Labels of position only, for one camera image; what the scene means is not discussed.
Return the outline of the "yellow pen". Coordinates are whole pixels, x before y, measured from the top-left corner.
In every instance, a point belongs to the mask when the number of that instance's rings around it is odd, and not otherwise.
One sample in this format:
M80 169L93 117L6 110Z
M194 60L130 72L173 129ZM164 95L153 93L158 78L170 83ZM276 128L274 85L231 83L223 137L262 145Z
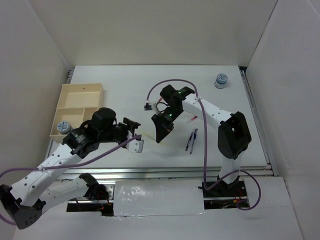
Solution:
M145 132L142 132L141 134L142 134L144 137L146 137L146 138L148 138L148 139L150 139L150 140L152 140L153 142L156 143L156 138L155 138L155 137L152 137L151 135L149 135L149 134L147 134L147 133L145 133ZM163 142L160 142L159 144L162 145L162 146L166 146Z

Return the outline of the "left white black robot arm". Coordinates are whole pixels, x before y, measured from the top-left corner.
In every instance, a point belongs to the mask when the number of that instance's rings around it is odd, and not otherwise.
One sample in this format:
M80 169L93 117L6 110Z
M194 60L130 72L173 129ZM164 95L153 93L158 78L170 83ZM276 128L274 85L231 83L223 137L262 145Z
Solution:
M27 168L27 176L12 185L0 186L0 202L10 216L2 216L1 220L22 230L65 201L80 197L107 200L106 187L89 173L55 187L52 183L66 170L93 163L120 148L141 153L144 141L140 134L135 134L139 126L128 118L117 122L116 113L110 108L94 112L90 120L72 129L38 167Z

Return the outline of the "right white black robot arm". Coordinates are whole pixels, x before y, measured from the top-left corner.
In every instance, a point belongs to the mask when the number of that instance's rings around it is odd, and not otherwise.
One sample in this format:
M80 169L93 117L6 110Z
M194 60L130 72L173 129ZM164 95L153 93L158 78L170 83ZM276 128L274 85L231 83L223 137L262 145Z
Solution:
M187 112L203 120L204 127L211 126L217 132L217 148L222 154L222 166L217 187L223 196L230 196L239 181L241 159L252 141L244 114L231 113L203 100L195 90L185 86L176 90L170 84L160 92L167 107L152 116L156 142L160 143L174 129L174 121Z

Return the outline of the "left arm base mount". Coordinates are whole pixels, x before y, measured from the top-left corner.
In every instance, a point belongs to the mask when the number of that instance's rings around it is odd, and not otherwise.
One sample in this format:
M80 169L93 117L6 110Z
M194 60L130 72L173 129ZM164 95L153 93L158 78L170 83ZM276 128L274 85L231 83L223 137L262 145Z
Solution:
M79 178L88 186L86 193L68 201L68 213L99 212L102 216L114 216L114 184L100 184L89 173L82 173Z

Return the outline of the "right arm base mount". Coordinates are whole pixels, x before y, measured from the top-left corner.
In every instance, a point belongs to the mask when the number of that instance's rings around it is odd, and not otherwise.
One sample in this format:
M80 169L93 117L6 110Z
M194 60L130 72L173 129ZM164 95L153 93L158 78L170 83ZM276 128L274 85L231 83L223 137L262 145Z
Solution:
M202 182L198 189L202 190L205 210L234 209L237 204L244 209L250 207L245 182L241 179L231 185L222 181L211 190L205 190Z

